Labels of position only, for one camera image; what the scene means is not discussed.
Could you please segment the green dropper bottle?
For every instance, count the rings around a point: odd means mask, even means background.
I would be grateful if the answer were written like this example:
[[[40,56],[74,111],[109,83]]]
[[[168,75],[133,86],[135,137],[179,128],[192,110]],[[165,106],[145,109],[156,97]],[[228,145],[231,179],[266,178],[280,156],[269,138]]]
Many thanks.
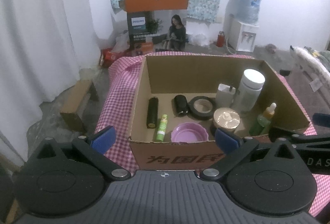
[[[259,136],[263,134],[263,132],[270,125],[272,118],[275,114],[276,108],[277,104],[273,102],[269,105],[269,107],[264,110],[263,113],[257,116],[255,123],[249,130],[249,134],[251,136]]]

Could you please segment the gold lidded dark jar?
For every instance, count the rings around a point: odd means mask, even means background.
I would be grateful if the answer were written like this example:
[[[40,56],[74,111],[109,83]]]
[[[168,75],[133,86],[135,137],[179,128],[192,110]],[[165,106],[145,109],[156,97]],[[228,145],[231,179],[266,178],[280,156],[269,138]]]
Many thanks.
[[[231,108],[222,107],[214,111],[213,121],[210,127],[211,135],[215,135],[218,128],[226,131],[234,132],[240,125],[240,116]]]

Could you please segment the white lidded plastic bottle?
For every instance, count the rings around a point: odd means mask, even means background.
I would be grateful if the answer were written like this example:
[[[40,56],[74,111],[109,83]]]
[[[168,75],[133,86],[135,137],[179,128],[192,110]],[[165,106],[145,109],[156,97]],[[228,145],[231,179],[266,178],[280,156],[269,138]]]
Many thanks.
[[[232,109],[239,114],[250,112],[258,100],[265,81],[265,76],[261,72],[255,69],[244,70],[234,96]]]

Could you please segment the small cardboard box on floor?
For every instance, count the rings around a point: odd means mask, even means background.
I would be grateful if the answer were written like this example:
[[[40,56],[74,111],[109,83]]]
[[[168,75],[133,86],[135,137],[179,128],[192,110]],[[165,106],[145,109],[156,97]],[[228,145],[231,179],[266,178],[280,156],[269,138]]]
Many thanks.
[[[82,116],[90,100],[99,101],[94,82],[92,80],[79,80],[72,87],[59,112],[70,130],[86,132]]]

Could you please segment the black tape roll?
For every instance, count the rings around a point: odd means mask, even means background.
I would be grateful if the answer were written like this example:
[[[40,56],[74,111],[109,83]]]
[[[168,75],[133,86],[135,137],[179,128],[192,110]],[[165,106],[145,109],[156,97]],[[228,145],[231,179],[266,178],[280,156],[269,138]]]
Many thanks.
[[[207,96],[196,96],[189,103],[190,114],[198,120],[209,120],[213,117],[217,105]]]

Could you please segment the purple plastic bowl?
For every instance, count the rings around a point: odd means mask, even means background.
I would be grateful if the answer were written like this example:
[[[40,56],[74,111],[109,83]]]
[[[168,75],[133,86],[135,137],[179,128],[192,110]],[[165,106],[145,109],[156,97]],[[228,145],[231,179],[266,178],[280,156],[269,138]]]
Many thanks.
[[[197,143],[208,141],[207,130],[198,123],[186,122],[179,124],[171,132],[173,143]]]

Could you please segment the grey white blanket pile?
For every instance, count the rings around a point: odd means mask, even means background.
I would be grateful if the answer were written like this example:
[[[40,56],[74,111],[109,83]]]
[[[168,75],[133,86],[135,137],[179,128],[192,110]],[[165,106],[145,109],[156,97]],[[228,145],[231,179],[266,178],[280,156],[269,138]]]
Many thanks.
[[[317,51],[311,47],[290,47],[290,54],[301,70],[314,74],[323,85],[329,87],[329,51]]]

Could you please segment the short black cylinder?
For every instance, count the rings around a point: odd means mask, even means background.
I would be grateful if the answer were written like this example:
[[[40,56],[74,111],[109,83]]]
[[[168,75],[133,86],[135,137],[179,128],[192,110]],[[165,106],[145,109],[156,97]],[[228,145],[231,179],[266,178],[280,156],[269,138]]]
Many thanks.
[[[174,108],[178,117],[184,117],[189,113],[189,105],[184,95],[176,95],[174,97]]]

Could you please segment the green yellow tube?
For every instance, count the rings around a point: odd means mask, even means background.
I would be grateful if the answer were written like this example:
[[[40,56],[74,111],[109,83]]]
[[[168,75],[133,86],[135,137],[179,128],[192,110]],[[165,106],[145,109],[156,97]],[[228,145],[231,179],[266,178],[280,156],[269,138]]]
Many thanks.
[[[163,114],[158,122],[157,132],[156,132],[156,138],[154,139],[155,142],[163,142],[164,137],[166,134],[166,128],[168,123],[168,115]]]

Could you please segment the brown cardboard box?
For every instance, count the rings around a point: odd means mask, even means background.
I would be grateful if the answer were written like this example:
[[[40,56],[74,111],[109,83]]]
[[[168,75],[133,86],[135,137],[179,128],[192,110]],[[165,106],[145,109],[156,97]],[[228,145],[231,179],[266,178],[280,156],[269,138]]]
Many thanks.
[[[174,97],[214,98],[220,83],[237,87],[244,70],[259,70],[265,84],[253,110],[245,114],[235,134],[244,137],[256,117],[272,103],[277,105],[272,124],[303,132],[310,120],[292,90],[266,62],[211,55],[146,55],[142,58],[129,127],[129,144],[137,164],[145,170],[204,169],[224,157],[214,137],[196,143],[173,143],[171,132],[180,123],[194,122],[191,115],[178,117]],[[156,130],[147,127],[148,103],[158,99],[158,115],[167,115],[166,135],[156,142]]]

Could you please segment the red snack package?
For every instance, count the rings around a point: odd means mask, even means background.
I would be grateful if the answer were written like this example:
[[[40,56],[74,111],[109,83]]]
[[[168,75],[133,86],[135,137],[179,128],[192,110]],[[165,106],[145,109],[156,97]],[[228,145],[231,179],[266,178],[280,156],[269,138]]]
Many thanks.
[[[102,49],[100,58],[98,61],[98,65],[102,68],[108,68],[111,66],[116,60],[124,56],[131,56],[132,53],[130,50],[125,50],[123,52],[114,52],[112,49]]]

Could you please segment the white water dispenser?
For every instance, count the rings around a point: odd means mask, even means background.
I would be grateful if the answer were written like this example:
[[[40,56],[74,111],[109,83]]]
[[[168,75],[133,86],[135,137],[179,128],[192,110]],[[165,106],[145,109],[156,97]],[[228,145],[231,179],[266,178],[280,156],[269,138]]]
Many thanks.
[[[235,51],[252,53],[255,49],[258,31],[258,24],[248,24],[230,15],[225,30],[225,37],[228,40],[228,44]]]

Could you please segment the white curtain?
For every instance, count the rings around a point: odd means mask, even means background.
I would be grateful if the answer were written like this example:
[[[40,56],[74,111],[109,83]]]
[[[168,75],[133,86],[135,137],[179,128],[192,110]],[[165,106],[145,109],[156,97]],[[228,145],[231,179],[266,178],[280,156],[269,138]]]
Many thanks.
[[[90,0],[1,0],[1,110],[52,101],[98,62]]]

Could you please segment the blue water jug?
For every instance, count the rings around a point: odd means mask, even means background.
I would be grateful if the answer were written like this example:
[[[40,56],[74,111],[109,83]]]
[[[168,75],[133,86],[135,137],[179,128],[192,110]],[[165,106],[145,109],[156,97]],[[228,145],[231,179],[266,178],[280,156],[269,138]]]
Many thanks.
[[[257,24],[261,0],[237,0],[234,17],[246,24]]]

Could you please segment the orange Philips product box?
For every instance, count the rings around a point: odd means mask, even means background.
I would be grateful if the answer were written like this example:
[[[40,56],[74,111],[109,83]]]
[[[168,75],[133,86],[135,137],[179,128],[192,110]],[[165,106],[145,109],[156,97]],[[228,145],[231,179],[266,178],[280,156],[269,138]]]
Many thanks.
[[[178,15],[186,21],[189,0],[121,0],[120,8],[126,12],[131,55],[154,51],[167,39],[170,26]]]

